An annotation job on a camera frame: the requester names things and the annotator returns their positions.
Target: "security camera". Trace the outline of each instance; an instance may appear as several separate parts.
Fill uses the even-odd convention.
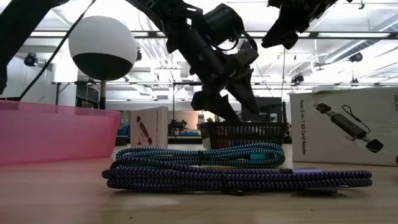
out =
[[[298,75],[292,77],[291,83],[294,83],[295,85],[299,85],[302,82],[304,82],[303,74],[299,73]]]
[[[360,62],[363,59],[363,55],[360,53],[354,54],[353,56],[351,56],[348,60],[350,62]]]
[[[141,49],[137,48],[137,59],[136,62],[139,62],[142,60],[142,53],[141,53]]]
[[[36,53],[28,53],[27,57],[24,60],[24,64],[29,67],[36,67],[39,64]]]

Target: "braided cable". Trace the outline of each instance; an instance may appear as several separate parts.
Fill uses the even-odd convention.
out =
[[[123,149],[116,160],[140,157],[169,161],[187,166],[231,166],[243,168],[275,168],[285,162],[285,154],[277,144],[258,143],[208,151],[181,151],[157,148]]]
[[[251,154],[267,159],[239,160]],[[279,166],[285,157],[280,146],[264,143],[212,151],[177,151],[171,149],[125,149],[117,153],[110,169],[102,176],[107,186],[138,192],[190,192],[304,190],[319,187],[367,187],[372,185],[368,171],[286,173],[264,169],[208,169],[211,166],[263,168]]]

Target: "black plastic basket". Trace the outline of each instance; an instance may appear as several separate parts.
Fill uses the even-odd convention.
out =
[[[203,147],[220,149],[260,142],[282,145],[286,123],[207,122],[199,124]]]

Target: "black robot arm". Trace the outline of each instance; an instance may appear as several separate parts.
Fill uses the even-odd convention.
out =
[[[220,4],[203,15],[201,9],[182,0],[126,1],[154,22],[168,38],[169,53],[179,50],[191,66],[190,73],[197,74],[202,81],[202,91],[193,96],[194,110],[239,121],[228,96],[220,95],[225,88],[252,113],[258,113],[250,84],[250,64],[258,58],[257,45],[244,31],[243,21],[233,9]],[[237,43],[242,35],[249,39],[251,49],[227,55],[218,47],[226,40]]]
[[[245,32],[242,18],[230,7],[220,4],[204,14],[183,0],[126,0],[167,36],[169,53],[179,50],[191,66],[190,73],[202,81],[202,91],[194,94],[192,107],[218,114],[228,121],[239,121],[227,89],[253,114],[258,107],[251,88],[250,64],[258,58],[255,41]],[[68,0],[13,0],[0,15],[0,94],[6,87],[7,64],[29,38],[51,8]],[[296,31],[303,32],[309,23],[320,17],[337,0],[270,0],[270,6],[280,8],[280,17],[263,39],[263,47],[283,44],[290,49],[297,41]],[[230,40],[238,43],[244,35],[251,48],[236,54],[225,54],[218,46]]]

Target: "pink plastic bin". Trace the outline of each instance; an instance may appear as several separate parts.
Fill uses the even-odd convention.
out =
[[[120,112],[0,100],[0,165],[109,157]]]

